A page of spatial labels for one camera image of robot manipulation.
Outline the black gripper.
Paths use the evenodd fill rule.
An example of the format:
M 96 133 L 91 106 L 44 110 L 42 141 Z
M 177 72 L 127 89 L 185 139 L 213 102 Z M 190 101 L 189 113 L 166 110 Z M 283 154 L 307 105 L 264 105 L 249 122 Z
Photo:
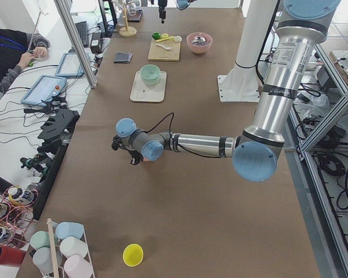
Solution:
M 166 19 L 166 7 L 167 7 L 168 1 L 167 0 L 158 0 L 158 11 L 159 11 L 159 18 L 161 19 L 161 23 L 165 22 Z
M 129 149 L 123 142 L 122 139 L 116 135 L 113 137 L 113 141 L 111 143 L 111 148 L 114 151 L 117 151 L 119 149 L 122 149 L 124 151 L 127 151 L 130 156 L 131 156 L 131 160 L 130 160 L 130 164 L 139 164 L 140 162 L 143 161 L 143 155 L 140 154 L 138 151 L 135 151 L 133 149 Z

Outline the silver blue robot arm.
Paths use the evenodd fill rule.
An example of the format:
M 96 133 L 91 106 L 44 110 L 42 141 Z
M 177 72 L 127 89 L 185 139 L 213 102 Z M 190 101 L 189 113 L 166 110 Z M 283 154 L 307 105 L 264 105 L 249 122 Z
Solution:
M 282 129 L 315 45 L 327 38 L 338 1 L 252 1 L 234 67 L 218 81 L 223 101 L 257 101 L 252 124 L 238 137 L 154 133 L 119 120 L 112 149 L 124 149 L 136 165 L 165 150 L 205 158 L 231 158 L 249 181 L 264 181 L 276 168 L 285 140 Z
M 159 18 L 161 19 L 161 23 L 165 23 L 166 19 L 166 7 L 168 4 L 167 0 L 158 0 L 158 11 L 159 11 Z M 195 2 L 195 0 L 175 0 L 175 4 L 177 9 L 179 10 L 185 10 L 187 9 L 191 3 Z

